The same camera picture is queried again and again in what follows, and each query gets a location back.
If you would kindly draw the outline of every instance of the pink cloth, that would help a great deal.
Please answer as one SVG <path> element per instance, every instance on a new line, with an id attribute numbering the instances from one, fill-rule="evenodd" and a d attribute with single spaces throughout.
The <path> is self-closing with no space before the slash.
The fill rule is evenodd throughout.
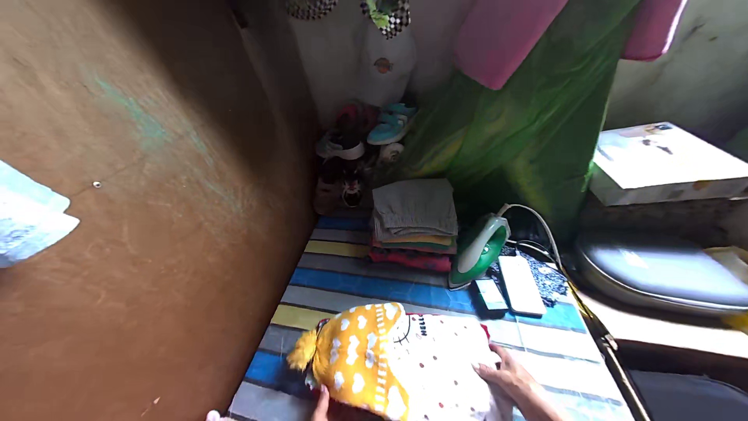
<path id="1" fill-rule="evenodd" d="M 566 0 L 477 0 L 462 23 L 455 65 L 490 89 L 501 89 Z"/>
<path id="2" fill-rule="evenodd" d="M 688 0 L 642 0 L 621 58 L 653 61 L 670 48 Z"/>
<path id="3" fill-rule="evenodd" d="M 642 0 L 623 58 L 651 61 L 667 52 L 687 0 Z M 462 23 L 455 65 L 501 89 L 567 0 L 477 0 Z"/>

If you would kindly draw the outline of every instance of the sneaker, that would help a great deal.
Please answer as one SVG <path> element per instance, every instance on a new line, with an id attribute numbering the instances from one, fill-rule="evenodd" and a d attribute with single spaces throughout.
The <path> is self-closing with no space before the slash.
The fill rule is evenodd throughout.
<path id="1" fill-rule="evenodd" d="M 314 190 L 314 211 L 326 215 L 334 211 L 340 203 L 343 191 L 343 163 L 339 157 L 332 157 L 322 163 Z"/>
<path id="2" fill-rule="evenodd" d="M 344 135 L 337 129 L 331 129 L 317 142 L 316 153 L 323 158 L 357 160 L 364 155 L 364 144 L 358 136 Z"/>
<path id="3" fill-rule="evenodd" d="M 355 208 L 361 204 L 364 196 L 364 181 L 357 171 L 348 173 L 343 179 L 343 203 L 349 208 Z"/>
<path id="4" fill-rule="evenodd" d="M 405 149 L 402 143 L 390 143 L 389 145 L 382 146 L 379 150 L 379 162 L 380 163 L 394 163 L 400 158 L 400 154 Z"/>
<path id="5" fill-rule="evenodd" d="M 369 132 L 367 143 L 389 145 L 399 142 L 411 129 L 418 108 L 404 103 L 390 104 L 379 115 L 379 124 Z"/>

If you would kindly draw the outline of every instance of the white phone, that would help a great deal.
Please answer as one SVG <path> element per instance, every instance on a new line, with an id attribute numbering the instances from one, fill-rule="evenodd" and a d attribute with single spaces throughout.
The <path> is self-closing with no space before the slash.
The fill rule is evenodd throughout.
<path id="1" fill-rule="evenodd" d="M 527 259 L 522 256 L 499 256 L 499 267 L 509 308 L 518 314 L 544 315 L 545 304 Z"/>

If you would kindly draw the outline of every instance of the striped mat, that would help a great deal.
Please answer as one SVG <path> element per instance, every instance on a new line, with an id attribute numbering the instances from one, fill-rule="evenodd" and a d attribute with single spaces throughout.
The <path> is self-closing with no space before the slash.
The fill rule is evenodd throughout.
<path id="1" fill-rule="evenodd" d="M 369 303 L 397 301 L 407 312 L 478 317 L 469 291 L 449 291 L 447 276 L 390 264 L 371 264 L 369 212 L 321 216 L 278 304 L 260 347 L 229 408 L 247 421 L 307 421 L 314 407 L 300 373 L 285 357 L 305 330 L 323 318 Z M 515 350 L 527 371 L 573 420 L 631 421 L 616 382 L 573 300 L 542 318 L 507 313 L 484 320 L 491 340 Z M 516 411 L 514 418 L 524 418 Z"/>

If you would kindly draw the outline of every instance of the hand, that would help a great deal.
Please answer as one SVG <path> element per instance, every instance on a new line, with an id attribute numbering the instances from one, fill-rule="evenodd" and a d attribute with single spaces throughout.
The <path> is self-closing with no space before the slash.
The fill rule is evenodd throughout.
<path id="1" fill-rule="evenodd" d="M 319 390 L 319 400 L 317 401 L 317 408 L 312 414 L 311 421 L 328 421 L 327 409 L 330 406 L 330 391 L 324 384 Z"/>
<path id="2" fill-rule="evenodd" d="M 517 405 L 527 421 L 563 421 L 564 418 L 543 397 L 543 387 L 527 372 L 512 355 L 491 344 L 493 352 L 501 357 L 499 369 L 479 364 L 473 365 L 475 372 L 485 381 L 499 386 Z"/>
<path id="3" fill-rule="evenodd" d="M 501 365 L 499 369 L 483 364 L 473 365 L 476 373 L 483 380 L 501 387 L 515 402 L 524 400 L 526 396 L 542 389 L 533 376 L 506 349 L 496 344 L 490 344 L 489 347 L 491 351 L 499 354 Z"/>

